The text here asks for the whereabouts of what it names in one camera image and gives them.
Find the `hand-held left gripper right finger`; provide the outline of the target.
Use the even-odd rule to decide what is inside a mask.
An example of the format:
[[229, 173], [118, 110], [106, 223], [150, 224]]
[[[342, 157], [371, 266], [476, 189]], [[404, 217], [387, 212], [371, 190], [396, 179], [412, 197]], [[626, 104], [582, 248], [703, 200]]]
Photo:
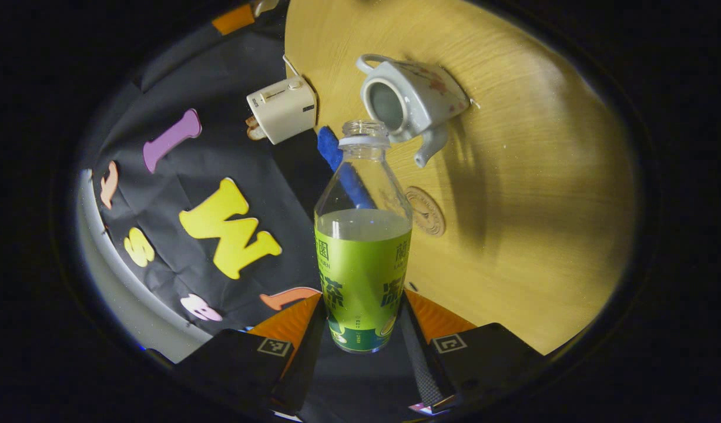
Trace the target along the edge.
[[411, 290], [398, 318], [428, 412], [492, 404], [545, 364], [543, 354], [502, 324], [477, 326]]

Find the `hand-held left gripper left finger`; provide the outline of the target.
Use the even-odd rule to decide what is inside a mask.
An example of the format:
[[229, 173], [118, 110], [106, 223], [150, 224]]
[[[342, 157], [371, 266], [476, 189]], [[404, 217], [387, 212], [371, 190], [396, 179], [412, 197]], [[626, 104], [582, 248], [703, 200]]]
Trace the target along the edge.
[[248, 416], [296, 415], [306, 401], [326, 324], [315, 294], [248, 332], [226, 329], [174, 366], [196, 393]]

